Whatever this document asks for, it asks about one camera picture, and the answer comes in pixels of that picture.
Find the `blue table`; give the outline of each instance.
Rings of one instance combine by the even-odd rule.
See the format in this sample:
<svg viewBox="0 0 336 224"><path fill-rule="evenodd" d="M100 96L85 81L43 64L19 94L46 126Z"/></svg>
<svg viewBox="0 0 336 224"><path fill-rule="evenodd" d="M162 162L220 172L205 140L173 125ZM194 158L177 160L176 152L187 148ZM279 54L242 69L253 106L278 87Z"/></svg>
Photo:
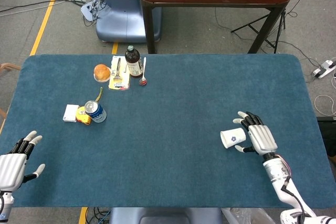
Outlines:
<svg viewBox="0 0 336 224"><path fill-rule="evenodd" d="M225 149L220 131L239 110L258 114L313 208L335 205L336 189L299 61L291 55L148 55L145 87L97 83L111 55L41 55L26 60L0 136L7 152L31 130L44 136L15 193L24 207L283 207L262 158ZM105 122L66 123L104 87Z"/></svg>

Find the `robotic hand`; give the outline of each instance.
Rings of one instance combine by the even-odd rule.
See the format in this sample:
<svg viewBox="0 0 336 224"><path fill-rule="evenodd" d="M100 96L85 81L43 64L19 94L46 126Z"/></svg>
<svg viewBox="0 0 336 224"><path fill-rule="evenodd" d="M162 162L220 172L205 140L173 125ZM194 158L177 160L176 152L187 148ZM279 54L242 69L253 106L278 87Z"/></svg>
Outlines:
<svg viewBox="0 0 336 224"><path fill-rule="evenodd" d="M336 224L336 219L328 216L316 216L301 198L291 178L291 170L286 161L275 154L278 146L269 128L264 125L260 117L250 112L238 112L241 118L234 119L234 123L240 123L251 138L252 146L243 148L235 145L235 148L243 153L256 152L264 158L263 166L272 182L278 198L294 209L283 211L280 215L282 224Z"/></svg>
<svg viewBox="0 0 336 224"><path fill-rule="evenodd" d="M37 170L29 175L24 175L27 161L35 145L42 139L36 136L37 132L30 132L25 138L21 138L13 149L0 156L0 222L7 223L10 211L14 204L12 193L22 183L38 178L43 172L45 164L41 164Z"/></svg>

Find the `bread roll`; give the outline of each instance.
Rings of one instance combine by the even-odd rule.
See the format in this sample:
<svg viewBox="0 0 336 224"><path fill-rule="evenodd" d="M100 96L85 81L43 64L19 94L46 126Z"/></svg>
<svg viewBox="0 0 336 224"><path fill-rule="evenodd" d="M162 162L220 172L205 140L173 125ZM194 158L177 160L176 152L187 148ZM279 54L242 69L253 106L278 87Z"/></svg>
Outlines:
<svg viewBox="0 0 336 224"><path fill-rule="evenodd" d="M96 65L93 72L94 72L96 79L99 81L105 81L109 79L111 75L110 69L104 64Z"/></svg>

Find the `sauce bottle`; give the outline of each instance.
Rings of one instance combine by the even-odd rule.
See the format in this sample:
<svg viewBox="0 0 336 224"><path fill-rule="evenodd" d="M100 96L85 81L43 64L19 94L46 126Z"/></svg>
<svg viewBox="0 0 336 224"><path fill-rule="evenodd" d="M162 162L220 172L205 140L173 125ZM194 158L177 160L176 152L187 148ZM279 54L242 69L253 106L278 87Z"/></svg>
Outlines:
<svg viewBox="0 0 336 224"><path fill-rule="evenodd" d="M143 66L139 51L137 51L132 45L129 45L125 53L125 59L131 76L134 78L142 77Z"/></svg>

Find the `plastic bag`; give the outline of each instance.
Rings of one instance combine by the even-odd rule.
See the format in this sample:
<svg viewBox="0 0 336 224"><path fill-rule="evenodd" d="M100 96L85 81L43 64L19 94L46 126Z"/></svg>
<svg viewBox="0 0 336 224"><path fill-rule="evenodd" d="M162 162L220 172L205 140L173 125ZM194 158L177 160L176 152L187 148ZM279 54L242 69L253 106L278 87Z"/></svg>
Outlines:
<svg viewBox="0 0 336 224"><path fill-rule="evenodd" d="M275 224L262 208L222 208L229 224Z"/></svg>

